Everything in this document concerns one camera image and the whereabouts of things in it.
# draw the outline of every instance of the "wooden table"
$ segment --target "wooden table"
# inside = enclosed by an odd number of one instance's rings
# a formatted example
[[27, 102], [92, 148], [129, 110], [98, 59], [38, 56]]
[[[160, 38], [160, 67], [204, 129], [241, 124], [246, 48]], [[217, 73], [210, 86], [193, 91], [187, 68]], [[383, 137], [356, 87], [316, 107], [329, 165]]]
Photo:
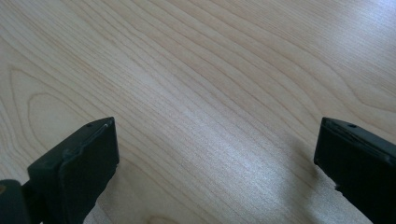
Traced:
[[0, 1], [0, 179], [115, 117], [87, 223], [370, 223], [313, 164], [322, 117], [396, 142], [396, 3]]

